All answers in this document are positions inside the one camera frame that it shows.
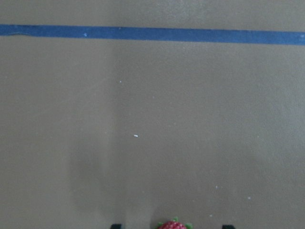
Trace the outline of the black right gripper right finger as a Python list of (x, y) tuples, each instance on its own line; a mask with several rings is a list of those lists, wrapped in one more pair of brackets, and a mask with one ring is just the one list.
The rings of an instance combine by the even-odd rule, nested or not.
[(234, 225), (222, 225), (222, 229), (235, 229)]

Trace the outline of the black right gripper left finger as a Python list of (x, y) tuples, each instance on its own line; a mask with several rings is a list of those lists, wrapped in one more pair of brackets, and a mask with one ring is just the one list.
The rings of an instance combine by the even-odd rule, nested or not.
[(121, 224), (112, 224), (110, 229), (122, 229), (122, 225)]

